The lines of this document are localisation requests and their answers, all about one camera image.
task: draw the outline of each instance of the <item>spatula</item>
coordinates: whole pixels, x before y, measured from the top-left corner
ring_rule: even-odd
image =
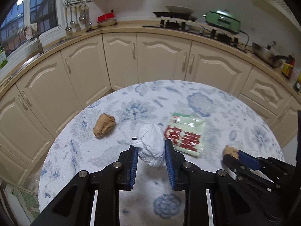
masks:
[[[75,9],[74,9],[74,12],[75,12],[75,17],[76,17],[76,25],[75,25],[75,30],[76,31],[80,31],[81,28],[80,28],[80,25],[79,23],[77,22],[77,9],[76,9],[76,6],[75,6]]]

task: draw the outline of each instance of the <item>kitchen cabinet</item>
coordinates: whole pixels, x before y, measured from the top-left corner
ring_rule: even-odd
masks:
[[[34,167],[53,141],[14,84],[0,100],[1,151]]]
[[[213,86],[237,97],[251,69],[252,65],[239,57],[193,41],[185,80]]]
[[[279,115],[291,94],[258,68],[253,68],[241,94],[257,102],[275,115]]]
[[[72,44],[61,53],[82,108],[94,103],[111,89],[101,35]]]
[[[5,179],[12,184],[22,185],[32,168],[18,159],[5,155],[2,151],[5,149],[0,143],[0,178]]]
[[[291,96],[286,106],[270,126],[282,148],[298,133],[298,110],[301,110],[301,104]]]
[[[136,33],[107,33],[102,38],[112,89],[138,84]]]
[[[191,41],[158,34],[137,34],[139,83],[184,80]]]
[[[276,116],[272,112],[268,111],[266,108],[262,107],[246,96],[240,94],[238,99],[244,102],[251,109],[253,109],[266,122],[268,126],[270,126],[276,119]]]
[[[82,110],[60,52],[34,66],[16,85],[31,111],[53,137]]]

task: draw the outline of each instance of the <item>countertop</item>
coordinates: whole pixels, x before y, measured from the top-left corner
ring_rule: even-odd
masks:
[[[113,33],[113,32],[138,32],[138,33],[153,33],[153,34],[162,34],[162,35],[169,35],[169,36],[175,36],[180,37],[188,40],[197,41],[200,43],[204,43],[216,48],[219,48],[223,51],[226,51],[228,53],[231,53],[250,64],[256,66],[257,68],[261,69],[265,73],[267,73],[269,76],[274,78],[277,82],[279,82],[284,88],[286,88],[301,104],[301,97],[299,94],[292,88],[290,82],[281,74],[280,69],[272,69],[270,66],[268,66],[266,63],[264,63],[261,59],[257,58],[252,53],[244,53],[241,52],[238,49],[235,49],[231,46],[228,46],[224,43],[218,42],[216,40],[212,40],[210,38],[193,35],[187,32],[183,31],[174,31],[174,30],[168,30],[168,29],[162,29],[162,28],[148,28],[148,27],[142,27],[143,25],[149,25],[157,23],[156,21],[149,21],[149,20],[141,20],[141,21],[124,21],[124,22],[118,22],[117,25],[112,25],[108,27],[102,27],[98,28],[96,30],[85,32],[85,30],[79,31],[77,33],[73,33],[73,35],[81,34],[81,36],[71,39],[67,42],[64,42],[51,50],[43,53],[39,57],[37,57],[35,60],[33,60],[30,64],[25,66],[20,72],[18,72],[6,85],[0,86],[0,98],[7,92],[7,90],[18,80],[21,76],[23,76],[26,72],[28,72],[31,68],[33,68],[35,65],[46,59],[47,57],[51,56],[52,54],[62,50],[65,47],[68,47],[76,42],[79,42],[81,40],[87,39],[89,37],[103,34],[103,33]]]

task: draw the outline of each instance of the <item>round table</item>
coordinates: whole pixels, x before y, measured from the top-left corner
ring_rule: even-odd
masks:
[[[45,160],[39,185],[42,211],[80,171],[102,170],[129,149],[130,140],[146,123],[163,131],[173,112],[206,120],[204,150],[199,158],[184,154],[202,170],[222,168],[225,145],[254,157],[284,161],[282,150],[267,124],[232,95],[200,83],[159,80],[133,85],[81,111],[56,138]],[[115,117],[115,129],[101,139],[93,135],[100,114]],[[183,225],[185,192],[174,192],[166,167],[151,167],[138,160],[132,191],[120,191],[120,225]]]

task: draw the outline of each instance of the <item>green hot pot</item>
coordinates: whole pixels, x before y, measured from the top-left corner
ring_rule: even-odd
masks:
[[[233,34],[240,32],[240,21],[228,10],[217,10],[215,12],[207,12],[204,15],[208,25],[221,28]]]

